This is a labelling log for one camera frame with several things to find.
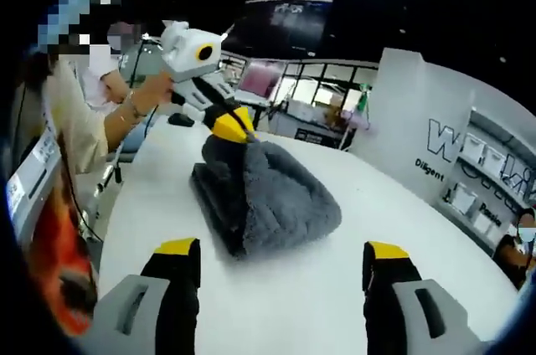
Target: white robot head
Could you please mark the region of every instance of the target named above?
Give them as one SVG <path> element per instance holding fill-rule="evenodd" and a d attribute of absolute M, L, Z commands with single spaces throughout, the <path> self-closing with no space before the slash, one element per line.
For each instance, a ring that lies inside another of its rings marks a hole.
<path fill-rule="evenodd" d="M 218 68 L 221 57 L 221 37 L 196 28 L 186 22 L 170 23 L 162 34 L 162 58 L 173 81 L 206 75 Z"/>

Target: screen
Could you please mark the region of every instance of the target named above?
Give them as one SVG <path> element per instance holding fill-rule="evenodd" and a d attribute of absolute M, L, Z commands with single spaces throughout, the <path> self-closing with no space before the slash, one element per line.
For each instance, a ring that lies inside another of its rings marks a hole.
<path fill-rule="evenodd" d="M 314 58 L 331 6 L 330 0 L 247 2 L 222 48 L 249 58 Z"/>

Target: woman's arm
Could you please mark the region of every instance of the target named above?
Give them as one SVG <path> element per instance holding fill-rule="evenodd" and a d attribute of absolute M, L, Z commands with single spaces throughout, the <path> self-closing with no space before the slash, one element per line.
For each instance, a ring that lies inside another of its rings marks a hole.
<path fill-rule="evenodd" d="M 100 80 L 106 85 L 107 99 L 116 104 L 122 103 L 131 91 L 117 69 L 102 76 Z"/>
<path fill-rule="evenodd" d="M 162 81 L 148 79 L 143 87 L 134 90 L 126 102 L 119 105 L 115 111 L 105 118 L 104 128 L 110 152 L 119 147 L 128 132 L 142 119 L 136 117 L 136 112 L 146 116 L 152 108 L 158 105 L 160 100 L 157 97 L 153 97 L 154 94 L 147 90 L 148 87 L 151 87 L 150 84 L 160 82 Z"/>
<path fill-rule="evenodd" d="M 90 172 L 104 164 L 106 155 L 113 152 L 139 122 L 130 102 L 120 105 L 106 117 L 93 111 L 85 103 L 80 84 L 64 60 L 58 61 L 47 84 L 53 106 L 61 111 L 61 131 L 76 173 Z M 172 82 L 165 74 L 147 77 L 144 85 L 132 95 L 131 102 L 145 115 L 162 98 L 169 99 L 171 88 Z"/>

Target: white box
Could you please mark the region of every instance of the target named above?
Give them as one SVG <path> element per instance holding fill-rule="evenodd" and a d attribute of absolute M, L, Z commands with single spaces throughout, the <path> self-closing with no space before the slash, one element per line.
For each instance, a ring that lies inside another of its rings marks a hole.
<path fill-rule="evenodd" d="M 451 204 L 452 207 L 456 208 L 460 213 L 466 214 L 472 204 L 475 203 L 476 199 L 477 196 L 475 193 L 467 189 L 467 186 L 463 183 L 458 183 L 454 189 Z"/>
<path fill-rule="evenodd" d="M 506 157 L 503 154 L 495 150 L 493 147 L 486 147 L 482 167 L 489 171 L 494 177 L 500 176 L 505 162 Z"/>
<path fill-rule="evenodd" d="M 487 238 L 493 244 L 498 244 L 501 241 L 501 239 L 503 238 L 503 236 L 504 236 L 504 233 L 496 225 L 492 225 L 492 227 L 489 229 L 489 231 L 487 231 Z"/>
<path fill-rule="evenodd" d="M 508 226 L 507 234 L 510 235 L 510 236 L 516 237 L 516 236 L 518 236 L 518 229 L 510 224 Z"/>
<path fill-rule="evenodd" d="M 489 230 L 489 227 L 492 226 L 492 221 L 482 213 L 478 213 L 477 219 L 475 220 L 474 227 L 478 232 L 486 234 Z"/>
<path fill-rule="evenodd" d="M 482 154 L 484 153 L 484 147 L 486 147 L 485 141 L 479 139 L 471 133 L 467 133 L 461 152 L 465 156 L 471 158 L 474 162 L 479 162 L 482 158 Z"/>
<path fill-rule="evenodd" d="M 289 100 L 286 112 L 305 122 L 313 121 L 315 116 L 315 109 L 312 105 L 298 100 Z"/>

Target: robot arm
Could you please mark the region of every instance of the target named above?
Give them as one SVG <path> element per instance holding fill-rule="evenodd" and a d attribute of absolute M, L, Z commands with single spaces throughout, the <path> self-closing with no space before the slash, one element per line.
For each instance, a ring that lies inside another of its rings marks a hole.
<path fill-rule="evenodd" d="M 221 37 L 188 23 L 173 22 L 161 38 L 162 58 L 173 79 L 172 102 L 203 122 L 216 136 L 245 143 L 253 138 L 248 111 L 235 101 L 235 91 L 218 72 Z"/>

